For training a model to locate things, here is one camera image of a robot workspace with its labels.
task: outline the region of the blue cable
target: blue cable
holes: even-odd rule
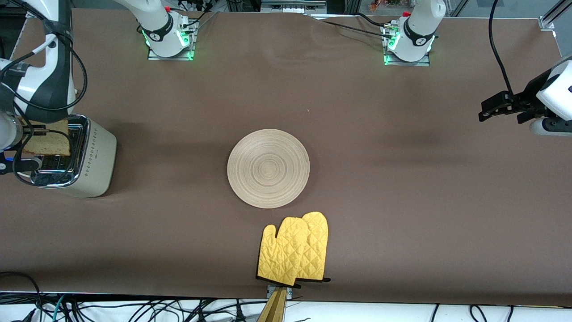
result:
[[[51,317],[51,322],[55,322],[57,320],[57,316],[58,316],[58,310],[59,310],[59,306],[62,304],[62,300],[63,297],[66,296],[65,294],[62,295],[58,302],[55,304],[55,308],[54,308],[54,316]]]

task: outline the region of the quilted fabric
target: quilted fabric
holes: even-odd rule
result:
[[[298,270],[298,278],[319,280],[324,278],[325,251],[328,246],[328,222],[322,213],[307,213],[302,220],[308,225],[310,234]]]
[[[257,275],[266,280],[293,286],[308,235],[308,224],[301,218],[284,218],[278,236],[274,225],[266,226],[260,243]]]

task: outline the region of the brown table surface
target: brown table surface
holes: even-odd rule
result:
[[[445,19],[429,68],[384,66],[375,36],[300,14],[219,14],[192,62],[147,61],[136,26],[74,11],[89,74],[76,112],[117,136],[112,184],[74,199],[4,176],[0,269],[43,290],[260,298],[264,226],[321,211],[332,281],[305,283],[305,300],[572,305],[572,141],[514,115],[478,122],[505,88],[486,19]],[[18,54],[42,40],[29,22]],[[533,19],[495,21],[495,40],[516,91],[559,58]],[[227,181],[233,146],[263,128],[310,156],[279,209]]]

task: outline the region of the round placemat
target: round placemat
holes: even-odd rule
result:
[[[228,181],[247,204],[277,208],[304,190],[310,175],[306,149],[279,129],[261,129],[240,140],[228,158]]]

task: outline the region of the table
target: table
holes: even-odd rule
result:
[[[0,269],[60,292],[259,298],[264,226],[321,211],[332,281],[305,283],[305,300],[572,303],[571,141],[515,116],[478,122],[505,87],[486,19],[444,19],[428,68],[384,66],[375,36],[300,14],[218,14],[192,62],[147,61],[136,26],[74,10],[89,76],[76,112],[116,135],[112,184],[74,199],[1,178]],[[30,21],[18,54],[42,40]],[[516,91],[559,58],[534,19],[495,21],[495,42]],[[263,128],[310,157],[308,185],[279,209],[242,202],[225,172]]]

